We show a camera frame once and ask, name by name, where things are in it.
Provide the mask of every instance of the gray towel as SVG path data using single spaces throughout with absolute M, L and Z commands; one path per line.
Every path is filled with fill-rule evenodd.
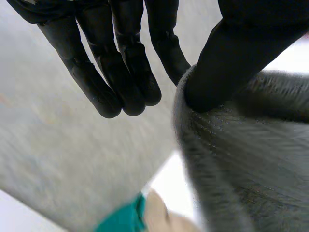
M 309 80 L 261 72 L 198 114 L 178 85 L 174 128 L 210 232 L 309 231 Z

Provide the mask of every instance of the white surface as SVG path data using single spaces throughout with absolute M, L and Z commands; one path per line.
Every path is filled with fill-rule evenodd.
M 0 232 L 65 232 L 0 190 Z

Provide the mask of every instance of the black glove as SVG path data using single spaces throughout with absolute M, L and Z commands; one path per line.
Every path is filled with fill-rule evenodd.
M 219 0 L 213 29 L 186 87 L 188 105 L 209 111 L 309 30 L 309 1 Z
M 143 0 L 7 0 L 28 22 L 38 24 L 70 74 L 106 118 L 121 109 L 130 116 L 159 103 L 161 91 L 140 41 Z M 174 35 L 178 0 L 145 0 L 154 48 L 177 84 L 190 67 Z M 109 86 L 90 62 L 77 23 Z M 113 35 L 113 22 L 118 47 Z

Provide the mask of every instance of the glove finger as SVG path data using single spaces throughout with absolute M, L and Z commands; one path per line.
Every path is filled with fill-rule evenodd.
M 160 102 L 162 94 L 139 35 L 143 0 L 111 0 L 110 4 L 123 60 L 142 92 L 146 105 L 156 105 Z
M 120 102 L 89 61 L 75 17 L 62 17 L 38 26 L 98 112 L 106 118 L 117 116 L 121 112 Z
M 141 114 L 145 100 L 117 51 L 112 28 L 112 12 L 107 1 L 78 3 L 77 20 L 85 33 L 105 79 L 130 116 Z
M 190 64 L 174 34 L 179 0 L 145 0 L 154 49 L 172 82 L 177 85 Z
M 202 113 L 223 104 L 308 28 L 238 27 L 223 19 L 212 30 L 188 80 L 188 105 Z

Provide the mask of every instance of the floor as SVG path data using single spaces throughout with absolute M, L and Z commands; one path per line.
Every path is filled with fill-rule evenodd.
M 179 152 L 174 151 L 163 167 L 145 186 L 156 190 L 169 210 L 189 217 L 203 228 L 194 193 L 187 181 L 183 161 Z M 0 231 L 6 232 L 64 232 L 65 230 L 25 206 L 3 191 L 0 191 Z

